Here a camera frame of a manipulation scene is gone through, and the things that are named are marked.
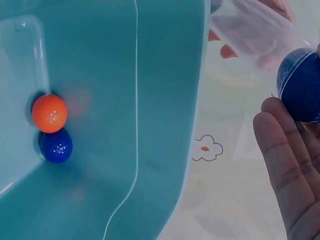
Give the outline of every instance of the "plastic bin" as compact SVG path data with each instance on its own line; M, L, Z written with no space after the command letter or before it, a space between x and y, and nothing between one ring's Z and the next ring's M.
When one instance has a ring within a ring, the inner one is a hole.
M1 240L158 237L184 182L209 13L198 0L0 0ZM31 121L47 93L68 106L63 164L41 159Z

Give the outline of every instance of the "finger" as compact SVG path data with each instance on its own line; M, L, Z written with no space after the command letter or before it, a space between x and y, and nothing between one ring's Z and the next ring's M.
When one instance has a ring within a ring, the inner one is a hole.
M220 50L220 55L223 59L236 58L237 54L228 46L224 45Z
M320 173L320 129L318 124L310 125L297 124L300 128L300 134L303 138L304 144L309 152L311 161L315 169Z
M295 159L300 166L301 172L313 192L315 200L320 200L320 175L311 161L311 156L309 155L308 149L304 142L303 136L305 138L308 136L304 132L303 126L299 124L298 128L285 105L279 98L270 97L266 99L261 106L261 110L273 115L280 124L292 149Z
M209 42L218 40L220 40L218 36L212 30L209 30Z
M303 127L313 135L313 137L320 141L320 123L303 123Z
M255 116L253 128L289 233L299 217L315 203L314 195L276 118L261 112Z
M320 202L309 208L296 222L292 230L288 233L289 240L312 239L320 240Z

